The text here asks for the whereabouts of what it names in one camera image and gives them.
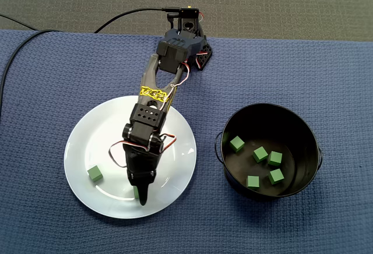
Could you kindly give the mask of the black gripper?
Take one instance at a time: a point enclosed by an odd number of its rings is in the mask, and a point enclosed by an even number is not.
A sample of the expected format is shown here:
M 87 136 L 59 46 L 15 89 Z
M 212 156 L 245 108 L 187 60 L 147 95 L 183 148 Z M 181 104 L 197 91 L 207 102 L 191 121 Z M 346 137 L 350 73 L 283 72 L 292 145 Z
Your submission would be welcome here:
M 147 202 L 149 185 L 154 182 L 157 174 L 161 154 L 128 144 L 124 144 L 123 149 L 128 179 L 132 186 L 137 187 L 139 202 L 144 206 Z

